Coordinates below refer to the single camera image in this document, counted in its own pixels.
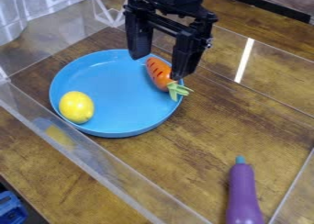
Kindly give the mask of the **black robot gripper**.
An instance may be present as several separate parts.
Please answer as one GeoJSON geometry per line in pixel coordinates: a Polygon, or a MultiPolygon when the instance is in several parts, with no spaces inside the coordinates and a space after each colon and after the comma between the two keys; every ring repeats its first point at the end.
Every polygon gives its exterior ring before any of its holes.
{"type": "Polygon", "coordinates": [[[203,0],[127,0],[125,5],[127,49],[134,60],[151,52],[154,28],[166,30],[169,34],[178,34],[173,47],[174,80],[181,80],[195,72],[203,51],[211,47],[211,31],[218,18],[203,7],[202,2],[203,0]],[[194,21],[185,27],[159,16],[158,11],[163,15],[193,17],[194,21]],[[195,33],[183,31],[187,28],[195,33]]]}

